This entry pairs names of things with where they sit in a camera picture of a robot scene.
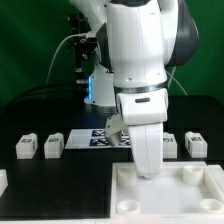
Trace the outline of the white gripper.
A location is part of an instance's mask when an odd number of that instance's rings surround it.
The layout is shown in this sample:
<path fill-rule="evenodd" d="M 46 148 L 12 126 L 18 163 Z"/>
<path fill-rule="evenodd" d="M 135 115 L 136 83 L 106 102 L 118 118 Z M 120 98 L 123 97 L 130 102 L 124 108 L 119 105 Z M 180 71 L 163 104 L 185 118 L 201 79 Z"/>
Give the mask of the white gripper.
<path fill-rule="evenodd" d="M 163 123 L 167 121 L 168 93 L 166 90 L 119 93 L 116 98 L 120 114 L 107 119 L 105 138 L 111 146 L 118 146 L 122 132 L 128 129 L 137 173 L 151 178 L 160 172 L 163 163 Z"/>

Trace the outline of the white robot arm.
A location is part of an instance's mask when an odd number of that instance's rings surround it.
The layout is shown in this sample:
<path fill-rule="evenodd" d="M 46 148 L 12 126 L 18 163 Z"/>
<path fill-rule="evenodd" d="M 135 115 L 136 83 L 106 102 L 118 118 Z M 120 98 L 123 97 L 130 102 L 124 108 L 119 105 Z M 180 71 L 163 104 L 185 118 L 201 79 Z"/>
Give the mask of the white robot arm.
<path fill-rule="evenodd" d="M 113 114 L 105 127 L 115 146 L 126 131 L 139 175 L 158 173 L 167 120 L 167 66 L 185 64 L 198 31 L 185 0 L 69 0 L 87 17 L 97 41 L 85 103 Z"/>

